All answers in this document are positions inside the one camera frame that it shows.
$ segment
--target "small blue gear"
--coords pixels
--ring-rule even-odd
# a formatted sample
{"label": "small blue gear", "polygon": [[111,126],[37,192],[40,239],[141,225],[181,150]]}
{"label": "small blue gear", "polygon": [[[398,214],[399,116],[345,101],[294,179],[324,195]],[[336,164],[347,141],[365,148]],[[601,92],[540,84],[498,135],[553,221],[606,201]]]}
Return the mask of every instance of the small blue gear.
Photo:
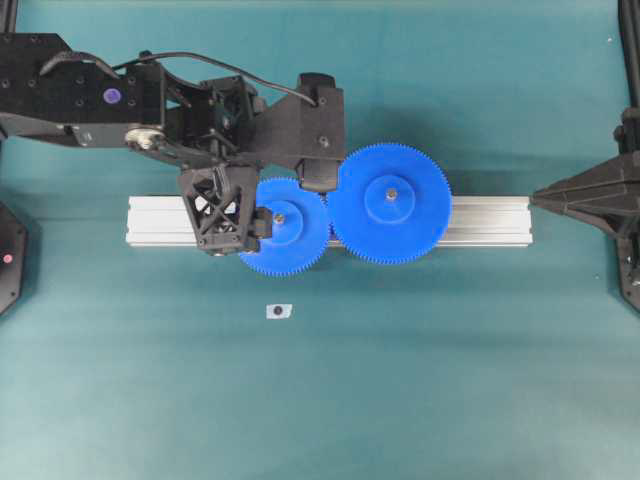
{"label": "small blue gear", "polygon": [[258,185],[256,204],[272,213],[272,236],[260,240],[257,253],[240,253],[253,270],[284,277],[313,265],[329,243],[329,214],[322,197],[291,178],[271,178]]}
{"label": "small blue gear", "polygon": [[328,204],[333,229],[349,251],[370,262],[398,264],[438,243],[452,199],[446,177],[428,156],[382,143],[349,155]]}

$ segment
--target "black mount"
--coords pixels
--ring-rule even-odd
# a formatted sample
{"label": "black mount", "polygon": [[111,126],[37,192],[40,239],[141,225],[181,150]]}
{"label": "black mount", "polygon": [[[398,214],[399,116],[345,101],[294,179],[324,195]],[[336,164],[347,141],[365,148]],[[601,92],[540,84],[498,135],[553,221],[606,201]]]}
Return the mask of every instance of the black mount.
{"label": "black mount", "polygon": [[0,203],[0,313],[20,297],[27,249],[27,230]]}
{"label": "black mount", "polygon": [[268,107],[242,76],[183,80],[141,52],[118,74],[55,34],[0,37],[0,135],[75,148],[125,148],[180,168],[198,248],[258,251],[271,212],[256,208],[260,170],[296,172],[314,192],[337,187],[344,101],[333,77],[302,74]]}
{"label": "black mount", "polygon": [[532,203],[593,225],[615,239],[623,297],[640,310],[640,4],[619,0],[631,107],[614,131],[619,155],[533,194]]}

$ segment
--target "gear teeth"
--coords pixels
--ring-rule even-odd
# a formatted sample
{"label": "gear teeth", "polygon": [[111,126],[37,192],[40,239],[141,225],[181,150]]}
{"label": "gear teeth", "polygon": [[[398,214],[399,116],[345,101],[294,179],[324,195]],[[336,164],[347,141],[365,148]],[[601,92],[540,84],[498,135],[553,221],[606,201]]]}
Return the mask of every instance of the gear teeth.
{"label": "gear teeth", "polygon": [[[307,223],[304,224],[300,237],[292,243],[282,245],[262,244],[259,253],[243,253],[240,254],[240,258],[257,273],[272,278],[284,278],[307,270],[322,257],[329,245],[330,222],[327,207],[320,195],[300,189],[295,178],[270,177],[260,182],[257,203],[268,206],[276,201],[288,201],[296,208],[304,210],[300,213],[302,221],[306,220]],[[307,258],[302,263],[295,263],[293,257],[299,258],[301,251],[308,252],[305,253]],[[256,262],[256,258],[262,254],[265,255],[262,261]]]}
{"label": "gear teeth", "polygon": [[[394,151],[395,149],[402,149],[404,150],[404,153],[406,153],[407,151],[412,152],[415,155],[415,158],[409,157],[407,159],[407,162],[409,162],[409,164],[398,164],[396,171],[394,171],[394,169],[390,167],[388,174],[396,174],[397,176],[404,177],[407,180],[411,179],[412,180],[411,184],[412,186],[414,186],[414,188],[416,186],[422,189],[434,187],[435,188],[434,195],[438,197],[438,201],[442,203],[443,208],[448,202],[448,208],[446,208],[446,211],[443,210],[442,213],[438,215],[437,216],[438,218],[436,219],[431,219],[429,217],[425,218],[425,216],[422,215],[420,218],[418,218],[418,220],[420,220],[423,223],[422,225],[420,224],[416,225],[415,224],[416,219],[413,219],[414,220],[413,225],[410,223],[410,220],[408,220],[408,221],[403,221],[401,224],[393,224],[391,226],[385,226],[384,224],[378,224],[379,226],[375,226],[375,225],[371,225],[370,223],[363,222],[363,223],[359,223],[358,227],[354,227],[354,224],[353,224],[354,221],[357,222],[358,220],[362,220],[368,214],[365,211],[365,206],[364,206],[364,203],[362,202],[362,199],[359,197],[360,193],[357,193],[358,195],[357,198],[356,197],[350,198],[349,188],[352,185],[354,185],[353,183],[354,181],[359,180],[360,184],[363,184],[364,182],[370,183],[371,181],[373,181],[373,179],[381,175],[379,173],[379,170],[376,173],[375,168],[372,170],[370,167],[370,165],[376,165],[375,158],[368,159],[370,160],[370,162],[367,163],[366,157],[368,155],[375,154],[375,156],[379,158],[380,155],[384,156],[387,153],[389,153],[390,155],[397,154],[398,152]],[[425,159],[428,160],[430,163],[430,166],[435,167],[435,169],[421,170],[420,168],[416,168],[415,163],[411,164],[411,162],[423,162]],[[341,168],[344,169],[345,167],[347,168],[348,174],[350,175],[349,182],[348,184],[346,182],[342,182],[343,188],[339,194],[332,195],[333,193],[337,193],[337,192],[332,192],[328,195],[328,205],[329,205],[329,213],[330,213],[330,216],[332,217],[331,221],[332,221],[333,231],[350,253],[367,262],[377,263],[380,265],[397,265],[397,264],[403,264],[403,263],[415,261],[423,257],[424,255],[426,255],[429,251],[433,249],[433,247],[437,244],[437,241],[442,237],[442,235],[446,231],[451,218],[451,186],[442,168],[436,162],[434,162],[431,159],[431,157],[429,157],[428,155],[424,154],[423,152],[420,152],[419,150],[411,146],[404,145],[401,143],[377,143],[377,144],[369,145],[366,147],[362,147],[352,152],[349,155],[349,157],[345,160]],[[420,176],[416,177],[415,175],[416,172],[424,172],[424,173],[422,177]],[[367,178],[366,177],[367,174],[372,175],[371,178]],[[360,192],[361,191],[360,188],[364,188],[364,187],[360,185],[359,187],[354,187],[354,189],[355,188],[358,188],[358,192]],[[344,213],[343,209],[345,207],[350,208],[351,210],[349,210],[347,213]],[[408,232],[412,233],[411,237],[423,235],[422,232],[418,230],[425,225],[427,227],[429,225],[433,225],[431,238],[428,237],[428,234],[424,235],[424,237],[426,238],[424,238],[424,242],[422,242],[422,244],[420,244],[420,242],[414,242],[414,247],[407,245],[406,247],[407,251],[405,252],[405,254],[402,254],[401,252],[396,251],[396,254],[399,253],[397,256],[393,256],[393,254],[387,254],[384,251],[384,249],[381,248],[381,245],[376,247],[375,245],[376,235],[380,235],[381,233],[386,235],[393,235],[394,233],[397,233],[398,231],[397,229],[399,228],[399,225],[405,225],[405,229],[408,229]],[[367,237],[368,240],[365,242],[361,238],[362,235],[352,235],[352,233],[349,232],[349,228],[351,229],[360,228],[361,230],[365,230],[365,231],[367,231],[367,229],[372,229],[372,231],[371,232],[367,231],[367,233],[371,233],[371,235],[368,235]]]}

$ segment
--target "purple circle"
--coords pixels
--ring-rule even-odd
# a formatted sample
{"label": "purple circle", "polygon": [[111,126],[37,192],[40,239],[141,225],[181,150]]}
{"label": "purple circle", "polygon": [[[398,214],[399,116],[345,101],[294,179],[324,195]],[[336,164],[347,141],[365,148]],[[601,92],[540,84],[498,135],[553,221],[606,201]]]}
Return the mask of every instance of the purple circle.
{"label": "purple circle", "polygon": [[109,105],[113,105],[114,103],[118,103],[122,100],[122,94],[117,88],[107,88],[102,94],[102,98]]}

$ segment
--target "aluminum rail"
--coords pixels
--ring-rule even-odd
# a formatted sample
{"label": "aluminum rail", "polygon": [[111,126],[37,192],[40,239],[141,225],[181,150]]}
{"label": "aluminum rail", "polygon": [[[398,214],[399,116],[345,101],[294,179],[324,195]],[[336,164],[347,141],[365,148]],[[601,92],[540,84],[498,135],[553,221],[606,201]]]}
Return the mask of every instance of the aluminum rail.
{"label": "aluminum rail", "polygon": [[[180,196],[129,197],[127,243],[133,247],[195,247]],[[526,247],[533,243],[528,197],[453,197],[439,247]],[[331,247],[342,247],[338,239]]]}

